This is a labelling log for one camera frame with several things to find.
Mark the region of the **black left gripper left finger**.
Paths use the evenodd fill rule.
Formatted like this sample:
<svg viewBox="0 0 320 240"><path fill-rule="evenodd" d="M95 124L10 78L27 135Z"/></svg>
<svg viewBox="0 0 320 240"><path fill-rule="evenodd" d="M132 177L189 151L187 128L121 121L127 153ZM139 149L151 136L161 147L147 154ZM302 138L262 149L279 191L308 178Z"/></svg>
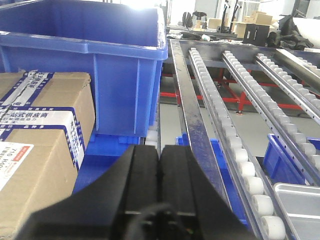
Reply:
<svg viewBox="0 0 320 240"><path fill-rule="evenodd" d="M18 240L154 240L158 153L130 146L101 176L70 197L30 215Z"/></svg>

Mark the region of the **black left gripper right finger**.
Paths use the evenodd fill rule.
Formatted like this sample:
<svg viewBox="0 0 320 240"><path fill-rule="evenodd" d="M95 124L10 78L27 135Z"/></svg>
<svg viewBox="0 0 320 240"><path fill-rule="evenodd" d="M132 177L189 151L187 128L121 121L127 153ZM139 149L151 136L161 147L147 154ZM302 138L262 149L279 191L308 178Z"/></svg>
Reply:
<svg viewBox="0 0 320 240"><path fill-rule="evenodd" d="M170 204L161 220L161 240L254 240L212 186L191 148L167 145L159 160L163 203Z"/></svg>

